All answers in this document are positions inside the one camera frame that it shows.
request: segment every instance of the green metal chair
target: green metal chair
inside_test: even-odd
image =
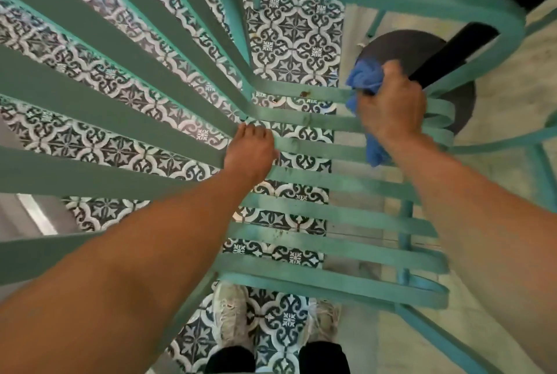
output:
[[[227,137],[236,124],[211,103],[183,83],[153,56],[145,53],[117,27],[81,0],[12,0],[56,26],[69,38],[86,44],[117,68],[137,78],[150,88],[189,110]],[[297,85],[262,79],[254,74],[249,38],[241,0],[222,0],[232,39],[217,21],[205,0],[182,0],[197,22],[235,68],[242,81],[238,89],[184,30],[178,20],[159,0],[123,0],[153,31],[178,54],[189,61],[219,94],[226,97],[242,119],[283,122],[313,128],[345,132],[363,132],[354,117],[304,113],[295,110],[263,108],[250,99],[253,91],[273,96],[304,97],[342,103],[350,90]],[[423,131],[455,154],[497,151],[526,146],[538,167],[543,188],[543,202],[557,210],[557,186],[540,143],[557,135],[551,118],[546,128],[510,140],[487,145],[452,147],[453,134],[444,127],[454,118],[451,103],[435,98],[465,82],[476,79],[503,62],[525,36],[524,12],[510,0],[341,0],[359,6],[406,12],[425,17],[477,21],[493,26],[500,33],[490,48],[474,60],[453,71],[427,88],[428,113]],[[196,141],[169,126],[137,112],[125,104],[104,96],[87,86],[31,61],[24,55],[0,47],[0,94],[66,115],[105,130],[115,132],[163,150],[214,167],[222,167],[225,152]],[[281,151],[303,153],[327,159],[366,162],[360,147],[324,144],[297,138],[276,138]],[[372,211],[320,205],[284,197],[250,193],[243,206],[317,217],[337,223],[400,233],[399,249],[363,245],[347,240],[316,237],[281,231],[259,225],[232,222],[228,237],[313,250],[324,254],[395,266],[398,282],[351,277],[288,263],[263,260],[241,254],[221,254],[198,287],[184,303],[164,333],[162,351],[176,336],[199,302],[209,293],[216,279],[272,289],[285,293],[328,298],[339,302],[358,302],[400,315],[434,346],[469,373],[500,372],[491,363],[442,328],[428,320],[414,307],[442,309],[448,305],[449,291],[442,285],[412,274],[411,270],[447,273],[446,257],[437,251],[412,246],[411,235],[436,237],[427,220],[414,219],[412,208],[419,198],[408,184],[316,173],[274,166],[268,178],[329,188],[333,191],[383,195],[400,199],[399,216]],[[0,192],[55,196],[96,196],[152,200],[173,191],[191,188],[194,181],[100,166],[61,159],[31,151],[0,147]],[[37,277],[65,254],[102,232],[61,237],[24,239],[0,244],[0,284]]]

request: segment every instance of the pant leg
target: pant leg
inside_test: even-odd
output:
[[[350,374],[350,367],[339,344],[311,342],[300,349],[300,374]]]
[[[229,346],[213,354],[205,374],[221,372],[255,372],[255,356],[243,346]]]

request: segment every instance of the beige sneaker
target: beige sneaker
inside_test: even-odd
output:
[[[254,351],[247,330],[247,290],[229,282],[219,282],[213,297],[214,338],[220,348],[243,346]]]
[[[311,342],[334,342],[339,329],[340,305],[310,298],[308,320],[300,335],[300,347]]]

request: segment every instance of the floral tile pattern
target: floral tile pattern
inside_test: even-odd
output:
[[[189,65],[184,56],[165,44],[160,36],[129,9],[122,0],[83,0],[105,19],[125,32],[130,40],[153,54],[159,62],[181,77],[224,114],[238,121],[230,103],[214,86]],[[191,33],[194,40],[239,88],[241,81],[226,58],[191,16],[180,0],[161,0]],[[228,29],[220,0],[206,0],[215,16]],[[252,0],[244,0],[251,40],[254,71],[278,81],[338,85],[340,42],[344,6],[335,0],[261,0],[254,10]],[[89,87],[170,124],[199,141],[224,148],[228,139],[195,116],[171,103],[140,79],[96,55],[86,45],[68,39],[53,26],[8,0],[0,0],[0,43],[44,63]],[[333,103],[303,98],[273,97],[255,92],[253,102],[273,108],[304,112],[336,112]],[[0,97],[0,114],[16,132],[26,149],[69,159],[95,162],[160,176],[203,180],[217,169],[160,150],[130,138],[103,131],[38,109],[26,103]],[[264,124],[282,137],[331,143],[334,133],[290,124]],[[277,164],[305,170],[330,171],[330,160],[282,153]],[[328,190],[277,181],[265,181],[255,192],[327,204]],[[79,226],[84,231],[106,229],[123,217],[149,204],[148,201],[115,200],[104,197],[66,197]],[[253,208],[240,208],[235,219],[275,228],[323,235],[324,220]],[[229,239],[224,252],[282,260],[291,264],[320,267],[323,255],[284,246]],[[248,288],[249,334],[256,345],[258,370],[295,373],[298,371],[298,335],[307,317],[305,297]],[[168,352],[186,372],[202,372],[217,350],[214,340],[212,294],[193,314]]]

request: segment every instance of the cleaning rag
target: cleaning rag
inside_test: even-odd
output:
[[[360,58],[356,61],[354,68],[348,75],[346,85],[352,89],[362,89],[364,94],[375,95],[383,83],[383,68],[378,61],[372,57]],[[357,97],[354,91],[346,101],[346,108],[356,114]],[[370,133],[366,134],[366,160],[372,167],[390,160],[389,154],[379,144],[377,139]]]

